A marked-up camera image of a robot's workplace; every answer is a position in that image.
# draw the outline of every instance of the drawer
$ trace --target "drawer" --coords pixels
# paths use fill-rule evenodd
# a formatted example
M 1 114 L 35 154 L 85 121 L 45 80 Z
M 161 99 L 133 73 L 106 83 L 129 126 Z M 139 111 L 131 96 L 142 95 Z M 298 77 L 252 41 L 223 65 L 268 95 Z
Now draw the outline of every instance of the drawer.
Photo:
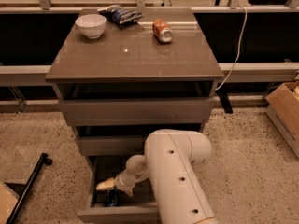
M 83 156 L 128 155 L 143 153 L 142 136 L 77 137 Z
M 77 127 L 76 143 L 83 156 L 142 154 L 145 140 L 156 130 L 200 131 L 200 123 Z
M 59 83 L 64 100 L 209 97 L 215 81 Z
M 120 192 L 116 207 L 105 207 L 106 193 L 95 190 L 98 182 L 115 177 L 123 170 L 128 158 L 130 156 L 95 158 L 87 206 L 86 209 L 78 211 L 78 217 L 84 223 L 102 224 L 160 219 L 149 180 L 136 185 L 132 198 Z
M 207 122 L 213 102 L 196 99 L 60 101 L 69 126 Z

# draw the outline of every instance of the cardboard box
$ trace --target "cardboard box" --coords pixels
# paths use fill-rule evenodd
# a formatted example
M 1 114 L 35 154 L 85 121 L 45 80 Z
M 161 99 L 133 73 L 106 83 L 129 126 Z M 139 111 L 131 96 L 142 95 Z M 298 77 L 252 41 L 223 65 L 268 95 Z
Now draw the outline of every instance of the cardboard box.
M 269 118 L 299 157 L 299 101 L 292 93 L 297 86 L 299 82 L 281 84 L 266 100 L 270 104 Z

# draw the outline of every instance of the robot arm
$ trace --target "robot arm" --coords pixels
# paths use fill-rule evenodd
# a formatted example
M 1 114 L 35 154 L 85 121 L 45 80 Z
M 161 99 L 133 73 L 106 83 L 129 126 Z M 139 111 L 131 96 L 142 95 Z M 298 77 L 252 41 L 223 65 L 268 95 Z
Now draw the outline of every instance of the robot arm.
M 146 141 L 145 155 L 135 155 L 115 179 L 97 190 L 114 186 L 129 195 L 136 182 L 149 177 L 163 224 L 218 224 L 191 163 L 211 154 L 209 140 L 199 132 L 159 130 Z

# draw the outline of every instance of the red can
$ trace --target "red can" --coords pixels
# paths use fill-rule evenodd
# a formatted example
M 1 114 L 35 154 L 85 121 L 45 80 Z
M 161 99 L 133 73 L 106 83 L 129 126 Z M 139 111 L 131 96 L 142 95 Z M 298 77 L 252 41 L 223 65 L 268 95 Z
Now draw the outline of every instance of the red can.
M 164 43 L 172 40 L 173 31 L 171 26 L 163 19 L 157 19 L 152 24 L 152 31 L 157 38 Z

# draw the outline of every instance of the speckled floor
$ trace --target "speckled floor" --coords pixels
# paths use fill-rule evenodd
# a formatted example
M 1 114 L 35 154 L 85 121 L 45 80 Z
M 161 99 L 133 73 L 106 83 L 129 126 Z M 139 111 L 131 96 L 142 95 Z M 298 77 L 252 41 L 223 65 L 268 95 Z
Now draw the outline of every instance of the speckled floor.
M 63 116 L 46 110 L 0 113 L 0 179 L 25 183 L 47 152 L 53 165 L 43 167 L 17 223 L 81 223 L 77 211 L 86 204 L 91 171 Z M 204 133 L 213 154 L 194 168 L 221 224 L 298 223 L 299 159 L 263 105 L 243 102 L 234 114 L 216 107 Z

